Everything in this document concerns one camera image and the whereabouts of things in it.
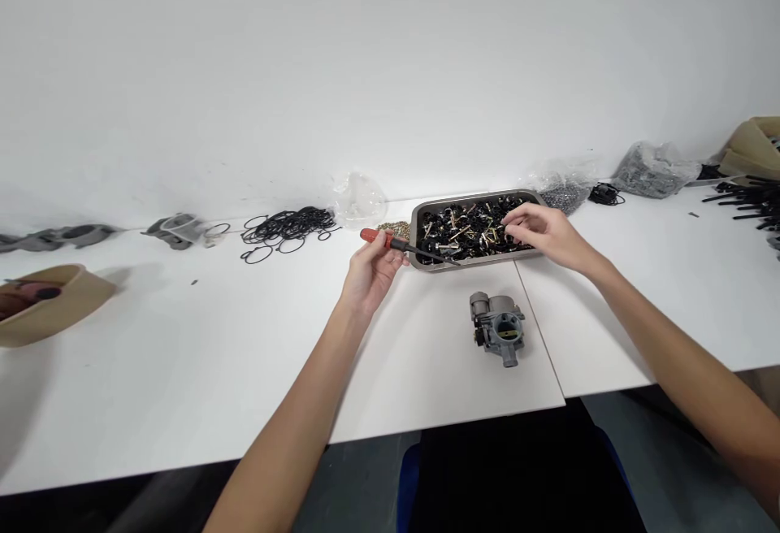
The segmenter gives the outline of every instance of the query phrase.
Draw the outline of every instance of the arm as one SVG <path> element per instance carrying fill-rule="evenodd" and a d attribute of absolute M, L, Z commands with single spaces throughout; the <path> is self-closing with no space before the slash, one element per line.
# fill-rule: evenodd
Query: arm
<path fill-rule="evenodd" d="M 385 233 L 349 262 L 341 297 L 287 396 L 239 463 L 204 533 L 289 531 L 331 434 L 349 369 L 406 256 Z"/>
<path fill-rule="evenodd" d="M 503 221 L 515 242 L 585 275 L 647 361 L 658 384 L 777 521 L 780 419 L 591 247 L 559 210 L 526 204 Z"/>

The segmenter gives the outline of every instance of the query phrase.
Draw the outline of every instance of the hand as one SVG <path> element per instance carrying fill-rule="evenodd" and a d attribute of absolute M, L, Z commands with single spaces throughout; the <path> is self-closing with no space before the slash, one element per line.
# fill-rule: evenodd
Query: hand
<path fill-rule="evenodd" d="M 531 245 L 558 265 L 584 275 L 609 263 L 574 230 L 560 210 L 528 202 L 509 212 L 501 224 L 516 244 Z"/>
<path fill-rule="evenodd" d="M 374 315 L 392 285 L 401 266 L 409 259 L 396 249 L 385 249 L 384 230 L 372 243 L 366 243 L 349 259 L 349 272 L 341 290 L 341 301 L 356 308 L 361 314 Z"/>

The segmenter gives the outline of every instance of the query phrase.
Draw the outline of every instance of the dark floor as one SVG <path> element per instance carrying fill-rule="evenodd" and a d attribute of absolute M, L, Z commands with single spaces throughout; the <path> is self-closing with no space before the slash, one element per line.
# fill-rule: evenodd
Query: dark floor
<path fill-rule="evenodd" d="M 650 533 L 778 530 L 714 452 L 675 417 L 637 402 L 646 400 L 619 392 L 583 398 L 617 450 Z M 401 459 L 417 441 L 418 433 L 405 433 L 332 445 L 293 531 L 395 531 Z M 197 533 L 234 465 L 0 497 L 0 531 Z"/>

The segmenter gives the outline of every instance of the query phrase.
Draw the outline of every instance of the screwdriver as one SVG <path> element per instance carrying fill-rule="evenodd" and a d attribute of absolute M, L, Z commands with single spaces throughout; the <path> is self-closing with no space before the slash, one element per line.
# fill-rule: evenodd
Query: screwdriver
<path fill-rule="evenodd" d="M 364 241 L 368 241 L 368 242 L 374 242 L 374 239 L 376 238 L 376 236 L 378 234 L 379 234 L 379 231 L 376 231 L 373 228 L 363 228 L 360 231 L 360 237 Z M 459 262 L 455 262 L 451 258 L 440 257 L 439 255 L 426 253 L 425 251 L 422 251 L 422 250 L 418 249 L 417 247 L 413 247 L 408 242 L 406 242 L 405 239 L 395 238 L 389 232 L 387 234 L 388 234 L 388 239 L 385 242 L 384 246 L 387 247 L 388 249 L 398 249 L 398 250 L 404 251 L 404 252 L 405 251 L 411 251 L 412 253 L 421 254 L 423 257 L 432 258 L 432 259 L 435 259 L 436 261 L 448 262 L 450 265 L 457 265 L 458 267 L 461 266 L 461 264 Z"/>

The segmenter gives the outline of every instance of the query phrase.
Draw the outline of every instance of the bag of small parts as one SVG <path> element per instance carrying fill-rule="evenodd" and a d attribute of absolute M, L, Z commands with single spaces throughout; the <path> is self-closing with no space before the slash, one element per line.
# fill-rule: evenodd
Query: bag of small parts
<path fill-rule="evenodd" d="M 634 143 L 617 167 L 612 185 L 636 196 L 665 198 L 695 180 L 701 163 L 680 157 L 671 143 Z"/>
<path fill-rule="evenodd" d="M 542 162 L 518 180 L 518 188 L 535 190 L 551 208 L 571 216 L 599 181 L 596 157 L 557 158 Z"/>

